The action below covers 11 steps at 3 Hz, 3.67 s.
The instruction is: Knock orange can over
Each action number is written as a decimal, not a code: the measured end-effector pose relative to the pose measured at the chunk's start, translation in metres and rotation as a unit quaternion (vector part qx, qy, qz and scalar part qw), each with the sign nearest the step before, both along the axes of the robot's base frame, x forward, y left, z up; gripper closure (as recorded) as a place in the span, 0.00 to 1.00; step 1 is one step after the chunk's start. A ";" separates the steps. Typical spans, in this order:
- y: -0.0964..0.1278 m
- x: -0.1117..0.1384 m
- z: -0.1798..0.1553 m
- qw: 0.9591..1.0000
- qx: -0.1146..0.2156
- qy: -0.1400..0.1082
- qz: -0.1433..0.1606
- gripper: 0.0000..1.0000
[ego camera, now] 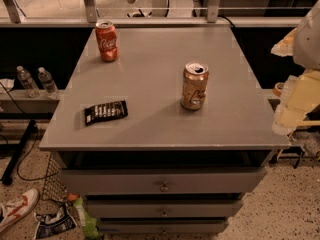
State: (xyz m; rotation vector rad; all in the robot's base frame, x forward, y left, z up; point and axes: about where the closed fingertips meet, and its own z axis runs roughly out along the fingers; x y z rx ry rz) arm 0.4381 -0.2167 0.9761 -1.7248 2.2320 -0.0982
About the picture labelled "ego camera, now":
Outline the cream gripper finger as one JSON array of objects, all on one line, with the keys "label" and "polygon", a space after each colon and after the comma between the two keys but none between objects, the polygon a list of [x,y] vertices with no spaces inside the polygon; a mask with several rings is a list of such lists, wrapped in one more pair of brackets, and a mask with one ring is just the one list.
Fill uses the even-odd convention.
[{"label": "cream gripper finger", "polygon": [[291,30],[282,40],[276,43],[272,47],[271,53],[280,57],[292,56],[295,35],[296,28]]},{"label": "cream gripper finger", "polygon": [[296,130],[296,126],[283,113],[276,114],[272,123],[272,131],[277,135],[288,135]]}]

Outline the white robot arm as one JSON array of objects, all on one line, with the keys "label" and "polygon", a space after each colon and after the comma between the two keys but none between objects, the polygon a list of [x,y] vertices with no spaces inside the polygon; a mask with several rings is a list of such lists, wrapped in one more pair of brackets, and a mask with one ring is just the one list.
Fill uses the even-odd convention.
[{"label": "white robot arm", "polygon": [[300,76],[290,75],[284,83],[273,132],[288,135],[298,127],[318,126],[317,120],[306,120],[306,116],[320,105],[320,1],[295,29],[272,47],[271,53],[292,56],[294,63],[304,68]]}]

